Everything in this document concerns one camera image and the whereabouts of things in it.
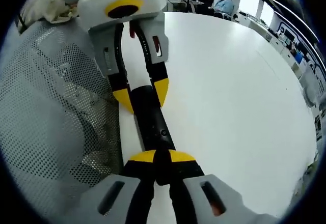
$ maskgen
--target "seated person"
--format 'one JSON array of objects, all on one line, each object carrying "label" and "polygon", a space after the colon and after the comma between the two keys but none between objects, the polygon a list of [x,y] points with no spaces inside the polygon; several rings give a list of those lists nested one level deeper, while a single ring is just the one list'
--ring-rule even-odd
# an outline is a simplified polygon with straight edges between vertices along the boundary
[{"label": "seated person", "polygon": [[197,9],[197,13],[222,18],[223,13],[227,15],[231,15],[233,9],[234,9],[234,4],[232,0],[219,0],[213,8],[212,7],[205,8],[203,6]]}]

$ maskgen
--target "office desk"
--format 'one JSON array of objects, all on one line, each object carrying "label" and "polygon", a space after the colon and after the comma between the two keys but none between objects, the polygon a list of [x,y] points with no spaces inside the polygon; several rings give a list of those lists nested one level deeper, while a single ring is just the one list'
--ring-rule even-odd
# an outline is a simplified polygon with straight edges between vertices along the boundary
[{"label": "office desk", "polygon": [[270,44],[276,49],[276,51],[278,53],[281,53],[283,51],[284,47],[283,46],[283,43],[281,42],[281,40],[279,40],[278,38],[276,38],[275,36],[273,36],[272,34],[271,35],[271,39],[270,39]]},{"label": "office desk", "polygon": [[[170,86],[163,115],[179,151],[240,192],[259,213],[281,216],[316,149],[314,119],[280,54],[255,31],[211,16],[166,13]],[[122,51],[131,89],[150,84],[138,40]],[[124,162],[141,151],[120,106]],[[175,223],[169,187],[155,187],[147,223]]]},{"label": "office desk", "polygon": [[[175,11],[174,4],[178,4],[178,5],[179,4],[183,4],[184,7],[186,8],[186,6],[187,6],[187,0],[167,0],[167,5],[168,4],[171,4],[172,5],[172,11],[169,11],[169,12],[178,12],[178,11]],[[196,12],[195,6],[196,5],[200,5],[200,4],[202,4],[202,3],[201,2],[198,2],[196,0],[190,0],[189,5],[191,7],[192,13],[195,13]]]},{"label": "office desk", "polygon": [[187,0],[167,0],[167,9],[164,10],[165,12],[179,12],[178,8],[176,8],[177,5],[178,7],[181,6],[181,11],[185,11],[187,7]]}]

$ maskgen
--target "computer monitor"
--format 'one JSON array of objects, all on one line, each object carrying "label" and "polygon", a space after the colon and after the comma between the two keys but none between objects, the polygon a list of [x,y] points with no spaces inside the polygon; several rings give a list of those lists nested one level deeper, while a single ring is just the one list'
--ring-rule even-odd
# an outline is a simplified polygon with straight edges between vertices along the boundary
[{"label": "computer monitor", "polygon": [[285,40],[285,44],[288,48],[291,48],[291,40],[289,38]]},{"label": "computer monitor", "polygon": [[292,41],[292,42],[294,41],[294,35],[292,35],[291,32],[289,32],[288,30],[285,30],[284,35],[285,35],[288,39],[290,39],[290,41]]},{"label": "computer monitor", "polygon": [[297,49],[299,51],[301,51],[303,53],[303,55],[307,55],[308,50],[306,49],[306,47],[304,46],[304,44],[302,42],[299,42],[299,44],[297,45]]}]

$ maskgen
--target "yellow ring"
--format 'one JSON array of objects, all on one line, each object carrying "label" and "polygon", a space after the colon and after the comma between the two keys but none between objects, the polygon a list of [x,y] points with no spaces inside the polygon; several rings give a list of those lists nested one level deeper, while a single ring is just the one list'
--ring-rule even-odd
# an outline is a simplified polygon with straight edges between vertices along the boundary
[{"label": "yellow ring", "polygon": [[143,0],[117,0],[111,4],[109,4],[105,8],[105,15],[107,16],[109,12],[111,12],[113,9],[120,7],[120,6],[126,6],[126,5],[134,5],[137,6],[138,9],[141,8],[143,5]]}]

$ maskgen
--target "gray plastic casing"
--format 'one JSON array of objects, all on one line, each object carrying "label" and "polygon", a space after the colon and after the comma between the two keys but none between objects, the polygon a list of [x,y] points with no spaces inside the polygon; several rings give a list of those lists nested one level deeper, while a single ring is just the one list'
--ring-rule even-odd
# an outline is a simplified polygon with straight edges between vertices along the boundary
[{"label": "gray plastic casing", "polygon": [[[169,57],[169,39],[165,35],[165,14],[164,12],[144,14],[125,17],[116,21],[101,24],[89,29],[88,33],[92,40],[95,51],[95,60],[98,68],[104,77],[119,73],[117,60],[115,56],[114,38],[116,24],[138,20],[142,31],[147,40],[151,54],[152,64],[165,62]],[[161,56],[157,56],[153,37],[157,36],[161,49]],[[105,58],[104,49],[108,49],[108,58]]]},{"label": "gray plastic casing", "polygon": [[[214,175],[183,180],[193,202],[198,224],[271,224],[278,221],[268,214],[256,214],[243,205],[241,195]],[[207,182],[220,197],[226,211],[214,216],[202,186]],[[106,215],[99,213],[99,206],[116,183],[123,186]],[[58,223],[125,224],[133,195],[140,183],[138,178],[110,175],[85,192],[79,204],[65,216],[54,220]]]}]

